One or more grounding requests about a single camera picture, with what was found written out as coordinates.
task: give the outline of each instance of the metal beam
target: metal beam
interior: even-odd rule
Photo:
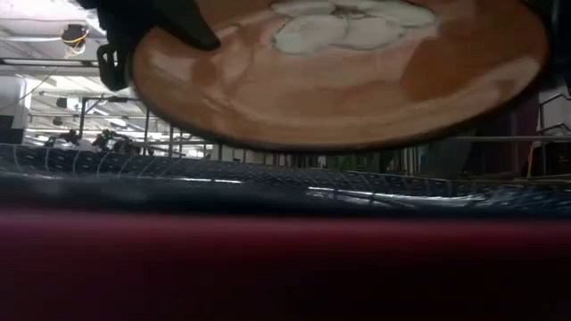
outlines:
[[[459,140],[465,142],[491,142],[491,143],[508,143],[508,142],[553,142],[568,143],[571,142],[571,136],[457,136],[449,137],[446,140]]]
[[[30,113],[29,116],[32,117],[59,117],[59,118],[77,118],[79,117],[78,113],[61,113],[61,114],[56,114],[56,113]],[[94,114],[90,114],[90,115],[86,115],[86,119],[108,119],[108,118],[119,118],[119,119],[123,119],[123,120],[129,120],[129,119],[146,119],[146,116],[129,116],[129,115],[94,115]],[[150,119],[158,119],[156,116],[151,116]]]
[[[38,67],[38,66],[6,66],[0,65],[0,76],[14,76],[15,74],[30,76],[47,76],[54,70],[54,67]],[[75,77],[99,77],[98,68],[84,67],[59,67],[54,76],[75,76]]]

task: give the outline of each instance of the red fabric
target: red fabric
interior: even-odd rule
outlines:
[[[3,320],[568,320],[571,223],[0,217]]]

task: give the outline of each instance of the black clamp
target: black clamp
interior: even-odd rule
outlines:
[[[126,64],[139,41],[153,27],[165,29],[186,44],[205,51],[220,41],[194,0],[78,0],[86,9],[97,9],[107,45],[97,50],[103,83],[112,91],[128,86]]]

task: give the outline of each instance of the wooden disc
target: wooden disc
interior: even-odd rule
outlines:
[[[153,29],[132,57],[134,88],[174,125],[252,148],[341,151],[430,138],[520,94],[548,52],[543,25],[518,0],[416,0],[435,21],[401,26],[372,48],[378,40],[361,40],[376,31],[365,27],[350,30],[352,44],[368,45],[359,48],[321,29],[286,35],[298,49],[317,43],[310,53],[277,49],[276,34],[299,16],[270,0],[197,3],[222,47],[199,51]],[[324,14],[335,13],[309,12],[309,21]]]

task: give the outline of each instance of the fluorescent light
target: fluorescent light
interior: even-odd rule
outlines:
[[[2,59],[4,64],[13,66],[40,66],[40,67],[85,67],[83,62],[65,60],[39,60],[39,59]]]
[[[121,127],[126,127],[127,126],[127,122],[125,122],[125,120],[121,120],[121,119],[105,119],[117,126],[121,126]]]

